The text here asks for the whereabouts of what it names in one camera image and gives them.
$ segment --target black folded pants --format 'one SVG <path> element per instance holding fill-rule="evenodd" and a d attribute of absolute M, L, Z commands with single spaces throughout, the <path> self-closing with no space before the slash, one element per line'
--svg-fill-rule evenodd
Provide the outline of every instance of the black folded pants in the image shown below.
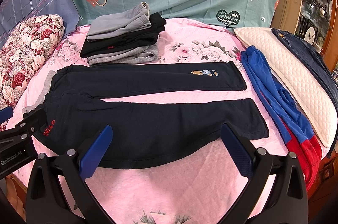
<path fill-rule="evenodd" d="M 192 74 L 214 70 L 215 74 Z M 35 137 L 57 154 L 77 148 L 106 124 L 113 141 L 99 166 L 149 168 L 181 159 L 220 136 L 230 122 L 249 139 L 268 137 L 268 129 L 251 99 L 209 103 L 148 104 L 105 102 L 102 98 L 165 91 L 243 90 L 245 82 L 230 63 L 70 66 L 53 77 L 43 108 L 50 130 Z"/>

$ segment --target silver screw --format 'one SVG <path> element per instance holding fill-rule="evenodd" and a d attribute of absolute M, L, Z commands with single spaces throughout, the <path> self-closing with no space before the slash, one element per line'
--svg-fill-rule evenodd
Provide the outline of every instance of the silver screw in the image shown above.
<path fill-rule="evenodd" d="M 257 149 L 257 152 L 258 152 L 260 155 L 265 155 L 265 154 L 266 154 L 266 149 L 264 149 L 264 148 L 258 148 L 258 149 Z"/>
<path fill-rule="evenodd" d="M 291 158 L 293 158 L 293 159 L 297 158 L 297 155 L 296 155 L 295 152 L 290 152 L 290 153 L 289 153 L 289 156 L 290 156 Z"/>
<path fill-rule="evenodd" d="M 67 151 L 67 155 L 69 155 L 69 156 L 72 156 L 75 153 L 76 153 L 76 151 L 74 149 L 70 149 L 70 150 Z"/>
<path fill-rule="evenodd" d="M 45 154 L 44 154 L 44 153 L 39 153 L 39 154 L 38 154 L 38 159 L 41 160 L 41 159 L 44 158 L 44 157 L 45 157 Z"/>

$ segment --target cream quilted cushion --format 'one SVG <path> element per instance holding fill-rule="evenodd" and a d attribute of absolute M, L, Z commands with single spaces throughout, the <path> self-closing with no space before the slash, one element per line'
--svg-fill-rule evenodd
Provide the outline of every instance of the cream quilted cushion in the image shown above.
<path fill-rule="evenodd" d="M 255 46 L 288 87 L 310 120 L 323 145 L 329 148 L 337 130 L 334 105 L 310 71 L 275 37 L 270 28 L 234 30 L 244 45 Z"/>

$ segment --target pink bedsheet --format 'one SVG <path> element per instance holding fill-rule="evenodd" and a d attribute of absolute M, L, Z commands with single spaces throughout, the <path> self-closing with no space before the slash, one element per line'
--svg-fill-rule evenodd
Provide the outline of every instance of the pink bedsheet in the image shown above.
<path fill-rule="evenodd" d="M 87 65 L 79 56 L 89 26 L 82 26 L 68 36 L 53 56 L 31 79 L 18 102 L 7 129 L 22 120 L 22 109 L 33 105 L 50 70 L 57 71 L 70 64 Z M 206 25 L 194 20 L 168 19 L 166 31 L 158 40 L 160 59 L 157 63 L 204 62 L 233 60 L 247 82 L 246 91 L 182 91 L 133 96 L 106 101 L 145 103 L 206 103 L 217 100 L 252 98 L 265 119 L 269 138 L 252 141 L 255 147 L 264 147 L 276 155 L 286 155 L 287 148 L 275 124 L 257 97 L 241 67 L 241 43 L 224 28 Z M 38 153 L 55 155 L 33 138 Z M 15 175 L 28 184 L 33 162 L 16 171 Z M 259 213 L 273 184 L 273 176 L 262 193 L 252 216 Z M 116 170 L 97 168 L 87 185 L 107 213 L 123 224 L 201 224 L 217 223 L 243 190 L 247 178 L 242 177 L 221 140 L 204 146 L 194 154 L 176 162 L 155 168 Z M 74 200 L 61 178 L 66 198 L 71 206 Z"/>

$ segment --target floral pillow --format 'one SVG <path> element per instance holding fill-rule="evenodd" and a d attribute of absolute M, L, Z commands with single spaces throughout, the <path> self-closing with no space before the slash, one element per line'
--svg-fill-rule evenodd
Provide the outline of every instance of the floral pillow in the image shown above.
<path fill-rule="evenodd" d="M 61 41 L 64 30 L 57 14 L 32 17 L 15 27 L 0 50 L 0 109 L 16 106 L 32 76 Z"/>

